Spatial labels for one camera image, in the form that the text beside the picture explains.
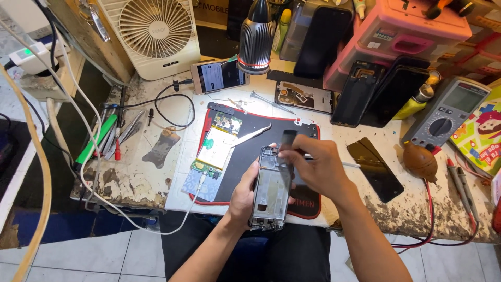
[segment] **person's left hand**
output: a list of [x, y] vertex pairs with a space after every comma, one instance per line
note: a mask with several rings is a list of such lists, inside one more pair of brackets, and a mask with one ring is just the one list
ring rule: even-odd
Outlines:
[[[273, 143], [270, 147], [276, 147], [277, 144]], [[233, 190], [231, 195], [231, 200], [229, 202], [229, 208], [226, 212], [230, 215], [231, 221], [235, 223], [235, 226], [239, 228], [249, 229], [247, 222], [252, 214], [252, 208], [254, 204], [254, 179], [259, 173], [259, 158], [257, 158], [247, 169], [247, 171], [242, 175], [240, 183]], [[296, 187], [296, 184], [292, 183], [292, 189]], [[289, 197], [289, 205], [294, 204], [294, 199]]]

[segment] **white fan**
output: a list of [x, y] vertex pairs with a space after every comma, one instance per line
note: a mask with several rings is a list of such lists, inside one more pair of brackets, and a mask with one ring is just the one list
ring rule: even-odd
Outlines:
[[191, 0], [98, 0], [139, 76], [156, 80], [200, 60]]

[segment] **colorful book cover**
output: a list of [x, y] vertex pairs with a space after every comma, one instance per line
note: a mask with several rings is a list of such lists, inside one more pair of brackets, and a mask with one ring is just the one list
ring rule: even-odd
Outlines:
[[501, 87], [452, 135], [451, 140], [479, 168], [495, 176], [501, 168]]

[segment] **fan grille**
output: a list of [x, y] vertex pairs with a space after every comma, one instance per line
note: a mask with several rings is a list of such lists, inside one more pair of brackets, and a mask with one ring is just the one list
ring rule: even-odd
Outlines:
[[188, 43], [191, 19], [176, 0], [131, 0], [122, 10], [119, 29], [137, 53], [155, 59], [173, 56]]

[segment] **white floor tile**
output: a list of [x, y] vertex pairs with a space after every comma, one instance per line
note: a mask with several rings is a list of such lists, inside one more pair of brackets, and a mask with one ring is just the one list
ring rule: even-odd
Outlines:
[[139, 275], [120, 275], [118, 282], [165, 282], [165, 277], [139, 276]]
[[[14, 278], [14, 274], [18, 271], [19, 265], [17, 264], [9, 264], [9, 263], [0, 263], [0, 282], [11, 282], [12, 278]], [[28, 276], [28, 272], [30, 272], [30, 267], [28, 271], [26, 271], [25, 279]]]
[[19, 264], [23, 260], [27, 249], [28, 247], [0, 250], [0, 262]]
[[485, 282], [501, 281], [501, 261], [497, 260], [494, 245], [477, 243], [476, 248], [480, 256]]
[[34, 266], [120, 273], [131, 231], [118, 234], [43, 244]]
[[350, 257], [348, 246], [344, 237], [338, 237], [331, 232], [331, 252], [329, 262], [331, 265], [332, 282], [358, 282], [355, 274], [346, 266], [346, 260]]
[[[453, 244], [457, 241], [437, 240]], [[427, 282], [485, 282], [475, 244], [447, 247], [426, 244], [421, 247]]]
[[143, 230], [132, 231], [122, 274], [165, 277], [160, 235]]
[[[385, 236], [388, 241], [393, 244], [410, 245], [418, 243], [418, 240], [407, 236], [389, 234], [386, 234]], [[403, 250], [404, 248], [395, 248], [396, 252], [401, 252]], [[421, 250], [419, 249], [419, 247], [408, 249], [404, 253], [400, 254], [400, 258], [407, 267], [407, 270], [409, 271], [410, 276], [412, 277], [412, 280], [414, 282], [426, 282], [423, 258], [421, 257]]]
[[32, 266], [26, 282], [118, 282], [119, 274]]

